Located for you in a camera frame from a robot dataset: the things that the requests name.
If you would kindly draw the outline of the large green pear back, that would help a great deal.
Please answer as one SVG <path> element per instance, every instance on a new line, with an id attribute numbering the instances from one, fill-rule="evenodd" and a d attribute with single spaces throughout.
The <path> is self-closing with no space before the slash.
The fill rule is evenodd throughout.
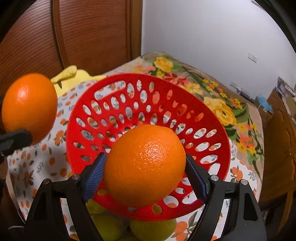
<path id="1" fill-rule="evenodd" d="M 139 240 L 166 240 L 175 231 L 175 219 L 165 221 L 130 221 L 130 229 Z"/>

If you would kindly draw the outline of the orange-print white tablecloth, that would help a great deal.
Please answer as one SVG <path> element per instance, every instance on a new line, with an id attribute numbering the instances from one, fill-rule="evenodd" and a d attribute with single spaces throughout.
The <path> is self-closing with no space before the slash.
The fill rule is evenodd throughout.
<path id="1" fill-rule="evenodd" d="M 171 128 L 186 152 L 209 173 L 237 182 L 249 181 L 256 196 L 261 183 L 236 156 L 226 130 L 198 97 L 160 78 L 117 78 L 110 84 L 86 81 L 58 99 L 55 123 L 38 144 L 8 158 L 18 207 L 27 216 L 45 178 L 65 180 L 99 152 L 138 125 Z"/>

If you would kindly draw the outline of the yellow plush toy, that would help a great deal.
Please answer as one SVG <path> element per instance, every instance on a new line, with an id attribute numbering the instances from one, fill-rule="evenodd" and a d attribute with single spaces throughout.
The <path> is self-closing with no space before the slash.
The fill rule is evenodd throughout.
<path id="1" fill-rule="evenodd" d="M 106 76 L 91 76 L 86 70 L 78 69 L 76 65 L 71 65 L 50 80 L 55 87 L 57 96 L 60 97 L 78 84 L 91 80 L 99 81 L 103 78 L 106 78 Z"/>

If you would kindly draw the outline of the box with blue bag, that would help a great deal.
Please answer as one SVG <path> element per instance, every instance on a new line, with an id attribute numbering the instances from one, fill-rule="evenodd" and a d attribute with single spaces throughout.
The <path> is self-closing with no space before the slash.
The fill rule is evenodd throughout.
<path id="1" fill-rule="evenodd" d="M 259 110 L 265 113 L 273 114 L 272 106 L 267 102 L 267 99 L 262 94 L 255 97 L 254 104 Z"/>

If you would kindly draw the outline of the green apple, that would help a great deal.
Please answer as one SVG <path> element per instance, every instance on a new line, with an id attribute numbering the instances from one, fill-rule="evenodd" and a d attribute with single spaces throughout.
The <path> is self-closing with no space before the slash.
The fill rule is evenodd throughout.
<path id="1" fill-rule="evenodd" d="M 125 234 L 130 221 L 113 214 L 95 214 L 92 220 L 103 240 L 118 240 Z"/>

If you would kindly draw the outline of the large orange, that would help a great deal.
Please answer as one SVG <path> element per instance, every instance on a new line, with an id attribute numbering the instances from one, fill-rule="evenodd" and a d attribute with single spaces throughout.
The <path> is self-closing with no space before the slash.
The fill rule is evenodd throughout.
<path id="1" fill-rule="evenodd" d="M 57 93 L 49 78 L 40 73 L 23 75 L 5 93 L 1 107 L 4 129 L 29 131 L 35 145 L 52 129 L 57 105 Z"/>
<path id="2" fill-rule="evenodd" d="M 104 183 L 119 203 L 128 207 L 155 204 L 180 183 L 186 153 L 173 130 L 140 125 L 123 134 L 111 147 Z"/>

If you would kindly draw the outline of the wall power strip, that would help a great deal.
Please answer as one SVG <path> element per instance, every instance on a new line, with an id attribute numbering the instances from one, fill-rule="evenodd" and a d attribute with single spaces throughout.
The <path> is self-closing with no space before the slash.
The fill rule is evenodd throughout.
<path id="1" fill-rule="evenodd" d="M 236 90 L 236 93 L 243 97 L 250 97 L 250 93 L 247 92 L 245 89 L 241 88 L 235 82 L 231 81 L 230 86 Z"/>

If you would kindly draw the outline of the white wall switch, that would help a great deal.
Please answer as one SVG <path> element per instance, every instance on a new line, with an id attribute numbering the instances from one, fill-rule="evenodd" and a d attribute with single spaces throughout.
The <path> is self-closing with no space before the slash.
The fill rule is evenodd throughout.
<path id="1" fill-rule="evenodd" d="M 254 56 L 253 54 L 251 53 L 248 53 L 248 59 L 250 59 L 251 61 L 253 61 L 254 63 L 257 63 L 257 57 Z"/>

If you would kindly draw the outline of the large front orange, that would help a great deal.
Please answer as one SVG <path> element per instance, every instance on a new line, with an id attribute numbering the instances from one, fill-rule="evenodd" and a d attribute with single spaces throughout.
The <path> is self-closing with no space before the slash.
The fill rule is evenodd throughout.
<path id="1" fill-rule="evenodd" d="M 49 78 L 40 73 L 23 75 L 5 93 L 1 107 L 4 129 L 29 131 L 35 145 L 52 129 L 57 105 L 57 93 Z"/>

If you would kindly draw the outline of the brown louvered wardrobe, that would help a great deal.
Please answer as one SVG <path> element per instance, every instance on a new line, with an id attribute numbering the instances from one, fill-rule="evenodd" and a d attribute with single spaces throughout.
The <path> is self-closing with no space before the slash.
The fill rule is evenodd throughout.
<path id="1" fill-rule="evenodd" d="M 75 65 L 106 73 L 140 56 L 142 1 L 1 1 L 1 94 Z"/>

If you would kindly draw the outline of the floral bed blanket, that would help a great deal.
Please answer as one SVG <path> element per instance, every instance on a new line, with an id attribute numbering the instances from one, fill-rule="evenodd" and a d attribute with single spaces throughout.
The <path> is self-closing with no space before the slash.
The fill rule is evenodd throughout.
<path id="1" fill-rule="evenodd" d="M 144 54 L 105 73 L 132 72 L 156 76 L 198 97 L 215 114 L 231 140 L 235 156 L 262 183 L 264 139 L 257 108 L 214 77 L 165 52 Z"/>

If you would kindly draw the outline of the yellow-green pear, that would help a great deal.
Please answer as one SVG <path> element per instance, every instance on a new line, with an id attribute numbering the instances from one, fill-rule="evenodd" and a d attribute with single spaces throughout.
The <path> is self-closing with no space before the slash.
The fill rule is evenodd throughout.
<path id="1" fill-rule="evenodd" d="M 102 214 L 105 211 L 105 208 L 103 208 L 93 199 L 88 200 L 88 202 L 86 203 L 86 207 L 90 215 Z"/>

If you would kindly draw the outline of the wooden sideboard cabinet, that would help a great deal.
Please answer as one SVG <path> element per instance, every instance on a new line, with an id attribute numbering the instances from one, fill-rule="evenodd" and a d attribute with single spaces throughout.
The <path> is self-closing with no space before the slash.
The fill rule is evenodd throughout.
<path id="1" fill-rule="evenodd" d="M 295 126 L 276 90 L 271 92 L 267 101 L 273 108 L 273 116 L 263 127 L 261 204 L 295 190 Z"/>

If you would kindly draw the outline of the red perforated plastic basket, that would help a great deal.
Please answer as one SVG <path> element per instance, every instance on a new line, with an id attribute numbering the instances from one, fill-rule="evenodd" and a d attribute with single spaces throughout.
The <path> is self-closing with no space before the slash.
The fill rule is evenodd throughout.
<path id="1" fill-rule="evenodd" d="M 209 184 L 185 169 L 189 158 L 207 177 L 225 179 L 226 131 L 193 94 L 144 74 L 109 76 L 87 89 L 69 118 L 66 151 L 82 177 L 84 201 L 137 220 L 159 221 L 200 208 Z"/>

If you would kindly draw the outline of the stack of papers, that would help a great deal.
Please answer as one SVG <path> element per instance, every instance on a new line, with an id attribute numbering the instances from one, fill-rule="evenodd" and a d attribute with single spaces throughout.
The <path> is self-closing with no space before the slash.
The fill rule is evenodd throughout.
<path id="1" fill-rule="evenodd" d="M 277 89 L 283 96 L 295 97 L 295 91 L 280 77 L 277 78 Z"/>

